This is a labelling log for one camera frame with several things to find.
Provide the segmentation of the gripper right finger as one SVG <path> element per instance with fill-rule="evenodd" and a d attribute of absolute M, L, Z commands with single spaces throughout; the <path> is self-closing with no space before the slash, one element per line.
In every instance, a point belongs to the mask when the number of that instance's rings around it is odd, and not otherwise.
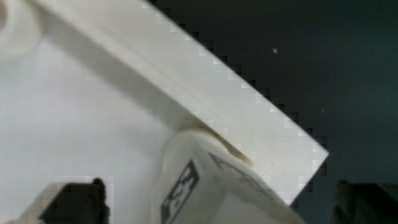
<path fill-rule="evenodd" d="M 330 224 L 398 224 L 398 184 L 337 183 Z"/>

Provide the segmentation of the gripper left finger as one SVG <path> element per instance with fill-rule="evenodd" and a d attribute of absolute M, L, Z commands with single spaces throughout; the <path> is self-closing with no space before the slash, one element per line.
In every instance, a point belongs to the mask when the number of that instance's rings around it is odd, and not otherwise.
<path fill-rule="evenodd" d="M 49 185 L 10 224 L 110 224 L 103 180 Z"/>

